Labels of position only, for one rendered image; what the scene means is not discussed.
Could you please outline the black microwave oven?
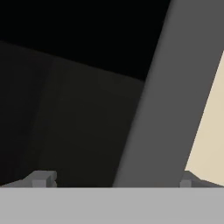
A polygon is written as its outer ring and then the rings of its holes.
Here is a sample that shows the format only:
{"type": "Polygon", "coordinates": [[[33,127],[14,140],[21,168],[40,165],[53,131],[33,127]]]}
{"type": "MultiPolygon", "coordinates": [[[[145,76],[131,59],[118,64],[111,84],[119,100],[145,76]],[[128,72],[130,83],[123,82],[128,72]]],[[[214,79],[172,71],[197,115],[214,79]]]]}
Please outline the black microwave oven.
{"type": "Polygon", "coordinates": [[[0,0],[0,185],[112,186],[172,0],[0,0]]]}

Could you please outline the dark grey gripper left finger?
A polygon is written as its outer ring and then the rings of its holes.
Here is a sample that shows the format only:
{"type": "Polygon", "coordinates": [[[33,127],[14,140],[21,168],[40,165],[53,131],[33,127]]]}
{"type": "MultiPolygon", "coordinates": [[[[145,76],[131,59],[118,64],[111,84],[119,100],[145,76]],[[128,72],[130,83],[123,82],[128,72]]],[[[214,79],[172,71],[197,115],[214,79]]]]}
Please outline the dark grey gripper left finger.
{"type": "Polygon", "coordinates": [[[56,171],[33,171],[23,179],[3,185],[3,187],[56,187],[56,171]]]}

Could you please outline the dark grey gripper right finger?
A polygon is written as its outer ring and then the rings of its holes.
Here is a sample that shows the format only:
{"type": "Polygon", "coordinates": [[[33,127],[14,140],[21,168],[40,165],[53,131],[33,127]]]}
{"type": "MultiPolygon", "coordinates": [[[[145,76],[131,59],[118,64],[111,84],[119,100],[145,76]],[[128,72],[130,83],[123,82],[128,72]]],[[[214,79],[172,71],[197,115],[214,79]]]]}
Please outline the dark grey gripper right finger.
{"type": "Polygon", "coordinates": [[[183,177],[179,183],[180,187],[221,187],[223,188],[223,185],[217,185],[215,183],[203,180],[195,176],[190,171],[185,171],[183,174],[183,177]]]}

